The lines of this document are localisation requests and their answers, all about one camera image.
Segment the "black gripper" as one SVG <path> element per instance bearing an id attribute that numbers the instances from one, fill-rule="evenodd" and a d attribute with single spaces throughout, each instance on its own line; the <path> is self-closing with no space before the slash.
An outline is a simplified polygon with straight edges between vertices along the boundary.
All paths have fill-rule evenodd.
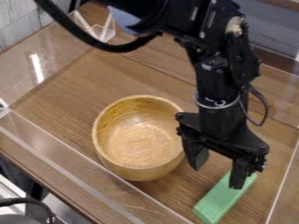
<path id="1" fill-rule="evenodd" d="M 245 105 L 201 108 L 198 113 L 178 112 L 178 136 L 192 168 L 198 171 L 216 151 L 233 160 L 229 187 L 241 190 L 252 172 L 262 172 L 269 144 L 248 123 Z"/>

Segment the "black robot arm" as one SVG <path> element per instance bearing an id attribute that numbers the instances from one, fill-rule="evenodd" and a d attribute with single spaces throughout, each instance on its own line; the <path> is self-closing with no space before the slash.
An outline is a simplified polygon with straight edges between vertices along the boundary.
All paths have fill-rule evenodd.
<path id="1" fill-rule="evenodd" d="M 197 113 L 176 115 L 178 135 L 190 166 L 200 169 L 210 152 L 233 159 L 229 187 L 242 189 L 248 177 L 265 169 L 268 143 L 249 125 L 249 97 L 262 61 L 253 52 L 249 23 L 234 0 L 99 0 L 135 40 L 107 44 L 71 21 L 53 0 L 34 0 L 65 29 L 86 44 L 111 53 L 129 53 L 167 33 L 185 48 L 197 73 Z"/>

